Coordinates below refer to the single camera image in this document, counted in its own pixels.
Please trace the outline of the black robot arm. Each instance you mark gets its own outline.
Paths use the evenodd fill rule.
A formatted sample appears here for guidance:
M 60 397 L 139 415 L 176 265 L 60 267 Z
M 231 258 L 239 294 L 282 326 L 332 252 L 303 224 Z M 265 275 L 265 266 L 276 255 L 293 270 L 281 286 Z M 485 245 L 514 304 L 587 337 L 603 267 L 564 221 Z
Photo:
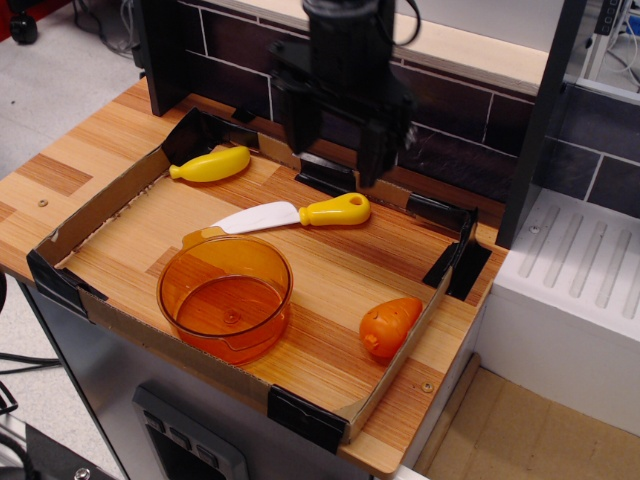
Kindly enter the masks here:
M 308 150 L 330 113 L 360 129 L 356 168 L 371 188 L 413 141 L 417 101 L 391 70 L 393 1 L 305 1 L 306 43 L 275 42 L 274 86 L 289 148 Z

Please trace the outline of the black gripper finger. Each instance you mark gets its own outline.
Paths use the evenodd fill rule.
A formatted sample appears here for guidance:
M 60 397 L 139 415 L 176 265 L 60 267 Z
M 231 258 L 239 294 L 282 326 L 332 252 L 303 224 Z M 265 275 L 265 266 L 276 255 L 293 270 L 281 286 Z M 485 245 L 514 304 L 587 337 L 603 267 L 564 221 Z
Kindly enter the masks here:
M 357 152 L 361 187 L 373 187 L 385 172 L 395 166 L 398 140 L 397 132 L 378 120 L 371 120 L 361 128 Z
M 300 154 L 318 138 L 321 128 L 321 110 L 307 94 L 285 92 L 283 95 L 283 127 L 289 148 Z

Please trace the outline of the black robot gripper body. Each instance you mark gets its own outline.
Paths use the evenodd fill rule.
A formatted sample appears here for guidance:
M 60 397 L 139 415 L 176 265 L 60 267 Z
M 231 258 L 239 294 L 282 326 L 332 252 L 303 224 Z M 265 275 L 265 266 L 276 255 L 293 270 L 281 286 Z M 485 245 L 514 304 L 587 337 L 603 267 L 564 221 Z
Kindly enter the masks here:
M 278 62 L 274 81 L 281 91 L 282 125 L 284 93 L 303 93 L 320 107 L 320 133 L 328 111 L 361 127 L 384 122 L 397 132 L 398 149 L 408 148 L 416 102 L 392 74 L 390 61 L 393 49 L 412 43 L 418 32 L 394 40 L 394 1 L 304 1 L 302 8 L 309 40 L 269 47 Z

